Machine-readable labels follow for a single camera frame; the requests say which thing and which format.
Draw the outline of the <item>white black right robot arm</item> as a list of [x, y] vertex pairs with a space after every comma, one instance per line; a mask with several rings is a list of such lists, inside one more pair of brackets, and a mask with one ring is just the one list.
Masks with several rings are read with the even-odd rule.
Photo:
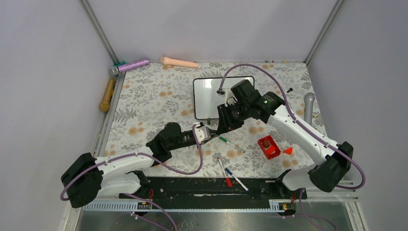
[[290, 197], [295, 190], [315, 186], [330, 193], [351, 168], [354, 148], [348, 142], [339, 144], [319, 133], [287, 108], [287, 103], [273, 92], [261, 95], [249, 80], [242, 80], [230, 89], [217, 94], [224, 103], [217, 107], [218, 134], [240, 128], [244, 121], [253, 118], [268, 124], [300, 146], [313, 161], [313, 165], [282, 173], [276, 192], [282, 198]]

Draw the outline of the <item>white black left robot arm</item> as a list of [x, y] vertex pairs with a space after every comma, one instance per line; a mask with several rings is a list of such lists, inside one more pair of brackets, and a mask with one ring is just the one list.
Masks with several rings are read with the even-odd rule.
[[73, 208], [79, 208], [104, 196], [129, 193], [143, 198], [149, 193], [149, 185], [142, 169], [162, 165], [182, 174], [183, 171], [165, 163], [172, 157], [171, 151], [193, 145], [200, 149], [201, 145], [218, 136], [216, 130], [202, 122], [194, 123], [187, 131], [182, 131], [178, 123], [171, 122], [135, 151], [105, 157], [84, 153], [61, 176], [64, 189], [60, 199], [69, 201]]

